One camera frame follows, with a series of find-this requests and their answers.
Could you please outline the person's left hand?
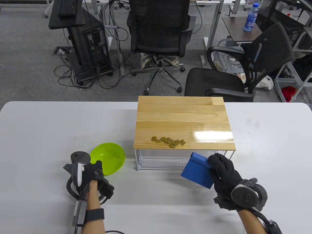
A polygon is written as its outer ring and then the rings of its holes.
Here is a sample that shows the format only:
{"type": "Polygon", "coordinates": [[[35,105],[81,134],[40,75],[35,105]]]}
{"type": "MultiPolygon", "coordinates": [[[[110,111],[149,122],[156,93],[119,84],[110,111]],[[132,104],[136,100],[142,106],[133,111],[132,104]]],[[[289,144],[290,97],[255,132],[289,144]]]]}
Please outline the person's left hand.
{"type": "Polygon", "coordinates": [[[97,181],[97,191],[99,192],[100,204],[104,204],[114,194],[114,186],[104,177],[102,162],[96,161],[95,164],[88,163],[83,166],[83,170],[78,169],[78,163],[66,164],[63,167],[71,177],[67,180],[67,192],[75,200],[85,200],[89,191],[91,181],[97,181]]]}

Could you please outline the person's right hand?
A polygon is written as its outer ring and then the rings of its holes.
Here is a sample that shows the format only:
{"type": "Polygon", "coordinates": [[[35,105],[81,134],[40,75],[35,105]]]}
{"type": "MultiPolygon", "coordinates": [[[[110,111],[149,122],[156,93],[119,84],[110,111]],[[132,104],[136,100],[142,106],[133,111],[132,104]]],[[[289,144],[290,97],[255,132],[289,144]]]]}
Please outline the person's right hand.
{"type": "Polygon", "coordinates": [[[217,204],[226,210],[242,211],[243,207],[238,206],[231,198],[232,190],[243,181],[240,174],[235,170],[233,162],[224,155],[215,153],[208,157],[210,175],[214,181],[214,189],[217,193],[217,204]]]}

